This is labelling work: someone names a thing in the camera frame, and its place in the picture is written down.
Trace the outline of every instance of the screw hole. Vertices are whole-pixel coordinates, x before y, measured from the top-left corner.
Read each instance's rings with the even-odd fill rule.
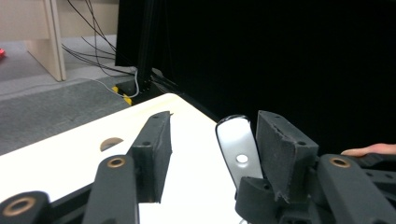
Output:
[[[105,151],[111,147],[114,147],[116,144],[121,143],[123,140],[118,137],[108,138],[100,145],[100,150]]]
[[[120,157],[114,158],[107,162],[107,166],[110,168],[118,168],[123,164],[125,164],[125,159]]]
[[[338,167],[342,167],[342,168],[347,168],[350,166],[349,162],[344,161],[343,159],[339,159],[339,158],[331,158],[330,162]]]
[[[23,197],[10,203],[3,211],[5,217],[15,217],[29,210],[35,205],[35,198]]]

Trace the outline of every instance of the white cable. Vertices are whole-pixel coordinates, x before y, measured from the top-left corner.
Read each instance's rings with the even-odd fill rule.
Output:
[[[139,94],[139,92],[140,92],[139,84],[137,83],[137,72],[138,72],[138,69],[136,67],[134,67],[134,70],[135,70],[135,72],[134,72],[134,84],[136,85],[136,93],[134,95],[132,95],[132,96],[128,96],[129,98],[136,97]]]
[[[99,80],[92,79],[92,78],[87,78],[87,77],[79,77],[79,78],[76,78],[76,79],[74,79],[74,80],[79,80],[79,79],[87,79],[87,80],[90,80],[90,81],[95,81],[95,82],[97,82],[97,83],[102,84],[102,85],[106,88],[106,90],[110,91],[110,92],[113,93],[113,94],[116,94],[116,95],[118,95],[118,96],[120,96],[120,97],[122,97],[122,98],[131,98],[130,96],[124,96],[124,95],[118,94],[117,92],[114,92],[114,91],[111,90],[105,83],[103,83],[103,82],[101,82],[101,81],[99,81]]]

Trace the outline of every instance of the hand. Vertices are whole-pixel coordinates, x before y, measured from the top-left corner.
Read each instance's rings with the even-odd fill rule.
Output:
[[[352,148],[341,152],[341,155],[362,157],[368,153],[396,155],[396,144],[374,144],[369,147]]]

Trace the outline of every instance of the gray carpet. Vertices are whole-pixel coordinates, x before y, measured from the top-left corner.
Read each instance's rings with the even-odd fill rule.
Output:
[[[98,80],[110,88],[117,81],[114,77]],[[0,155],[127,107],[122,98],[90,80],[1,101]]]

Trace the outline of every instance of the floor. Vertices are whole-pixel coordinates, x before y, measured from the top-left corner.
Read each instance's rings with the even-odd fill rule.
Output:
[[[94,45],[93,36],[84,38]],[[116,37],[107,39],[114,44]],[[64,38],[63,44],[95,55],[94,47],[85,40]],[[112,50],[101,39],[96,44],[99,50]],[[64,51],[67,80],[58,82],[29,54],[23,42],[0,42],[0,48],[7,54],[0,60],[0,155],[129,107],[111,88],[133,80],[123,72],[134,70],[114,66],[114,59],[101,58],[99,63],[120,71],[103,71]]]

